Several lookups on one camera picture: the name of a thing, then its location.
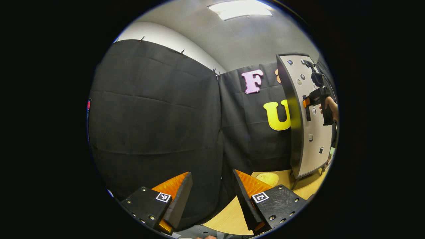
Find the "ceiling light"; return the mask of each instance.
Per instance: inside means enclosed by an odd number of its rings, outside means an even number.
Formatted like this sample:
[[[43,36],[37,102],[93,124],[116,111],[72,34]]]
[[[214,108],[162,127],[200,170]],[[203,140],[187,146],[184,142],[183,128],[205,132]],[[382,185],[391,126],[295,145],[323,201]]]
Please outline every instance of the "ceiling light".
[[[223,20],[249,15],[272,15],[270,6],[256,0],[228,1],[210,5],[208,8]]]

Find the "ceiling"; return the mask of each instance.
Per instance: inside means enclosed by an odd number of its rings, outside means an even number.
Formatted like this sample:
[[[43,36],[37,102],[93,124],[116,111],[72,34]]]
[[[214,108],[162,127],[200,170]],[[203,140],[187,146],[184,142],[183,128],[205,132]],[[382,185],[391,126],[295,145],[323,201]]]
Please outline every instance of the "ceiling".
[[[193,41],[227,71],[276,61],[276,53],[301,52],[317,62],[319,52],[296,22],[280,10],[271,16],[222,20],[207,6],[224,0],[174,0],[135,22],[166,26]]]

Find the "black fabric backdrop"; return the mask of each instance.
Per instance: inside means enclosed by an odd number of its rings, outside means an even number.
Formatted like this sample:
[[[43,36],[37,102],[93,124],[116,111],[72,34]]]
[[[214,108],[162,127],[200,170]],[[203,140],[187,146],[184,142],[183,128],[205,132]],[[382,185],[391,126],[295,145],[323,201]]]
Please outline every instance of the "black fabric backdrop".
[[[241,74],[258,69],[260,91],[246,94]],[[167,47],[113,44],[90,92],[90,144],[107,188],[123,200],[141,186],[191,171],[179,230],[205,222],[234,198],[232,169],[290,169],[290,128],[270,128],[263,108],[277,102],[279,120],[286,120],[276,69],[276,63],[252,65],[216,80],[211,69]]]
[[[118,41],[96,70],[90,98],[93,158],[118,200],[191,171],[179,227],[216,208],[218,197],[208,195],[219,193],[223,145],[212,70],[155,43]]]
[[[242,73],[260,69],[260,90],[246,94]],[[285,100],[282,85],[276,80],[277,63],[266,63],[229,71],[218,77],[221,99],[221,130],[224,142],[223,184],[229,197],[235,192],[230,184],[233,169],[247,174],[253,171],[290,169],[291,128],[276,131],[269,126],[264,104],[277,102],[278,117],[286,120],[281,104]]]

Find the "table surface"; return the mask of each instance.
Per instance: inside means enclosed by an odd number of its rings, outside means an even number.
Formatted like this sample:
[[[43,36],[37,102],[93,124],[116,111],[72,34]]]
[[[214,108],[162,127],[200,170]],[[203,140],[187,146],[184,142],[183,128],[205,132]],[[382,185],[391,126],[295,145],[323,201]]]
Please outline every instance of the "table surface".
[[[325,171],[320,175],[320,171],[321,169],[318,169],[314,173],[301,178],[293,192],[307,200],[312,194],[317,192],[328,172]],[[253,172],[251,176],[256,177],[261,173],[265,172]],[[291,170],[273,171],[270,173],[275,173],[279,176],[278,185],[282,184],[291,189],[295,183],[294,177],[289,175]],[[204,223],[204,226],[233,235],[253,235],[252,230],[248,230],[246,224],[241,205],[235,197],[220,213]]]

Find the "human hand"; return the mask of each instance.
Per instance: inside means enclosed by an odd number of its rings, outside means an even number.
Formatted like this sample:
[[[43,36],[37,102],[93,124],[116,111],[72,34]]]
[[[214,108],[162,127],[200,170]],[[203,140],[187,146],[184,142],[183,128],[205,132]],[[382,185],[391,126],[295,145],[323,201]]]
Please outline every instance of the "human hand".
[[[215,237],[215,236],[207,236],[207,237],[205,237],[205,239],[217,239],[217,237]]]
[[[327,97],[325,99],[325,109],[328,108],[328,106],[331,108],[332,111],[332,118],[335,121],[339,121],[339,113],[338,113],[338,105],[335,103],[335,101],[331,97]]]

